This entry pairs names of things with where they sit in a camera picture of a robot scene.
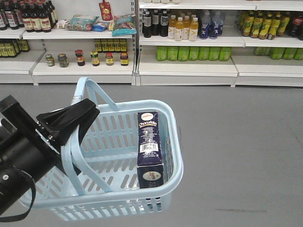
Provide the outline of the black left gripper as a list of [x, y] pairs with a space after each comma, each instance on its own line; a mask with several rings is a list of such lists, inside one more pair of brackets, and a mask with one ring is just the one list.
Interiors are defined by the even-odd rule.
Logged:
[[[36, 129], [38, 129], [37, 123], [12, 95], [0, 101], [0, 112], [45, 157], [60, 161], [59, 155], [36, 132]], [[68, 138], [77, 127], [79, 127], [78, 143], [81, 144], [86, 132], [99, 113], [96, 104], [86, 98], [66, 108], [42, 113], [36, 118], [53, 137], [50, 144], [60, 152], [61, 146], [67, 143]]]

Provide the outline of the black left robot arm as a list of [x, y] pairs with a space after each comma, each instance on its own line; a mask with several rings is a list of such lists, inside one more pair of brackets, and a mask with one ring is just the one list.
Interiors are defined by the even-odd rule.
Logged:
[[84, 99], [34, 120], [11, 95], [0, 102], [0, 212], [3, 214], [28, 190], [30, 205], [35, 183], [54, 166], [63, 169], [61, 147], [79, 129], [79, 142], [99, 115], [94, 102]]

